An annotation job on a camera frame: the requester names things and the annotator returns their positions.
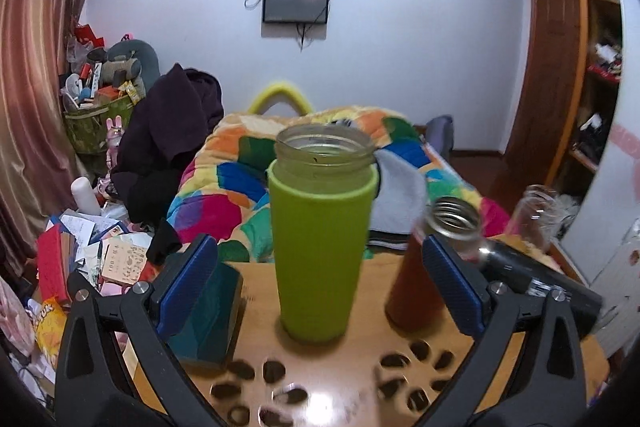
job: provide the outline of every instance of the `yellow foam tube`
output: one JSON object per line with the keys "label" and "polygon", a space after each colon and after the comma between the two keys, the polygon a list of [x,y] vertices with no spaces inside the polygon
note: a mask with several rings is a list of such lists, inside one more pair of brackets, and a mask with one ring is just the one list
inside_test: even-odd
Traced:
{"label": "yellow foam tube", "polygon": [[309,101],[296,86],[290,82],[274,82],[255,97],[255,100],[249,106],[248,112],[251,114],[263,114],[270,107],[269,103],[277,96],[283,96],[286,102],[300,116],[305,116],[314,111]]}

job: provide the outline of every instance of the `blue gripper pad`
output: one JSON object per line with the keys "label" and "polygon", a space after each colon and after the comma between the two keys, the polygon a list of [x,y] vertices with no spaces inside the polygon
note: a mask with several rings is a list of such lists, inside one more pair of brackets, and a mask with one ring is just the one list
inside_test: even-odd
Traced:
{"label": "blue gripper pad", "polygon": [[218,245],[210,235],[199,235],[182,253],[172,253],[158,279],[154,281],[158,304],[156,331],[165,342],[184,327],[200,293],[218,263]]}
{"label": "blue gripper pad", "polygon": [[477,340],[491,313],[486,279],[435,235],[429,235],[422,244],[422,264],[460,332]]}

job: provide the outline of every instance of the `curtain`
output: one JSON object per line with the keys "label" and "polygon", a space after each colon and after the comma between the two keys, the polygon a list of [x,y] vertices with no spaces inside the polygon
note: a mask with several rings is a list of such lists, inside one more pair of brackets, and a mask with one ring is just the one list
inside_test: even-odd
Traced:
{"label": "curtain", "polygon": [[84,0],[0,0],[0,262],[20,275],[50,214],[73,204],[81,165],[58,75]]}

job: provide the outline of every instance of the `ventilation hole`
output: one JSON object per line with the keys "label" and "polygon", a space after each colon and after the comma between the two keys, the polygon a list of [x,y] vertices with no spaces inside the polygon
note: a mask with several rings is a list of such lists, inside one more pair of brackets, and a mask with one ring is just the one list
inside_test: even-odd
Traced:
{"label": "ventilation hole", "polygon": [[448,383],[449,383],[449,378],[447,378],[446,380],[434,380],[431,382],[431,388],[437,393],[441,393],[442,391],[444,391],[444,388],[447,386]]}
{"label": "ventilation hole", "polygon": [[266,383],[276,383],[284,378],[287,370],[282,362],[267,360],[262,365],[262,377]]}
{"label": "ventilation hole", "polygon": [[412,353],[415,355],[415,358],[420,360],[420,362],[424,362],[425,360],[427,360],[427,357],[429,356],[429,352],[431,350],[429,344],[427,344],[425,341],[412,342],[409,346],[409,349],[411,349]]}
{"label": "ventilation hole", "polygon": [[546,361],[546,370],[552,375],[571,379],[574,377],[574,357],[571,353],[569,333],[566,324],[561,318],[556,319],[556,329],[551,341],[549,359]]}
{"label": "ventilation hole", "polygon": [[308,393],[295,384],[288,385],[281,391],[273,393],[273,401],[286,405],[297,405],[303,403],[309,397]]}
{"label": "ventilation hole", "polygon": [[90,375],[94,371],[94,359],[91,357],[84,319],[77,319],[73,325],[69,352],[74,354],[72,357],[68,357],[65,368],[66,377],[69,380]]}
{"label": "ventilation hole", "polygon": [[212,386],[211,396],[218,400],[233,398],[242,393],[242,388],[233,382],[223,382]]}
{"label": "ventilation hole", "polygon": [[389,353],[380,359],[382,367],[406,367],[410,363],[409,358],[400,353]]}
{"label": "ventilation hole", "polygon": [[422,412],[429,406],[429,398],[427,394],[421,389],[415,389],[409,393],[409,398],[406,401],[406,406],[410,411]]}
{"label": "ventilation hole", "polygon": [[226,365],[227,370],[242,380],[253,380],[255,378],[255,369],[245,360],[232,360]]}
{"label": "ventilation hole", "polygon": [[260,410],[258,411],[258,418],[260,418],[260,423],[266,427],[293,426],[293,420],[289,416],[267,409],[266,407],[260,407]]}
{"label": "ventilation hole", "polygon": [[249,425],[249,419],[251,418],[251,413],[249,412],[249,408],[245,405],[235,405],[226,415],[226,419],[231,423],[231,425],[235,425],[236,427],[245,427]]}
{"label": "ventilation hole", "polygon": [[380,398],[391,400],[405,384],[406,380],[404,378],[394,378],[393,380],[383,382],[378,386],[378,394]]}
{"label": "ventilation hole", "polygon": [[451,362],[453,362],[453,353],[445,349],[440,355],[440,358],[433,364],[433,368],[437,371],[442,371],[449,367]]}

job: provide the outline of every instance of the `green tumbler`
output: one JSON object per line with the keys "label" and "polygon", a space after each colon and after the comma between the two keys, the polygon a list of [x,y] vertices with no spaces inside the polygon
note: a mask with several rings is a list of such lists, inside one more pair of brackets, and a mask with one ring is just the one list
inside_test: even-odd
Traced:
{"label": "green tumbler", "polygon": [[374,146],[356,128],[289,127],[269,167],[280,319],[296,340],[344,334],[378,188]]}

